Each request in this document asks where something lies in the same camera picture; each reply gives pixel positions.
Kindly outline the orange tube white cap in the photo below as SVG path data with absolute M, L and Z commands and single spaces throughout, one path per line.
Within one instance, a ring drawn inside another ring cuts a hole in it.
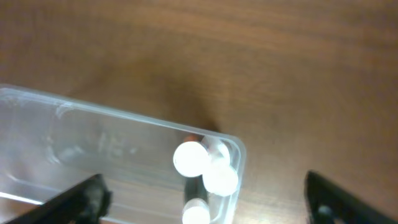
M 184 138 L 173 154 L 176 171 L 184 177 L 197 177 L 205 173 L 210 165 L 208 148 L 201 142 L 203 138 L 189 135 Z

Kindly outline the dark bottle white cap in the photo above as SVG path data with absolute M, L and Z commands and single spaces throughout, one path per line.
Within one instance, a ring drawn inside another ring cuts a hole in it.
M 203 184 L 203 177 L 201 175 L 186 178 L 183 202 L 183 224 L 210 223 L 208 192 Z

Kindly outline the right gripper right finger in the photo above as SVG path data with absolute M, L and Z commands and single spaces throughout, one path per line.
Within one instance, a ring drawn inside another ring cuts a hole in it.
M 305 200 L 311 224 L 397 224 L 314 170 L 306 174 Z

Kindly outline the white spray bottle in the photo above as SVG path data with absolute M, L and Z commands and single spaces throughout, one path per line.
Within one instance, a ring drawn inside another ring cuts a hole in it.
M 231 165 L 231 157 L 227 145 L 219 138 L 204 137 L 210 165 L 203 173 L 203 183 L 209 193 L 222 197 L 232 195 L 238 186 L 239 177 Z

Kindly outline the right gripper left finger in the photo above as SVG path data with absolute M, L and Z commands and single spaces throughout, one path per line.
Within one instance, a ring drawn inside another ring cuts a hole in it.
M 112 191 L 96 174 L 6 224 L 99 224 L 111 201 Z

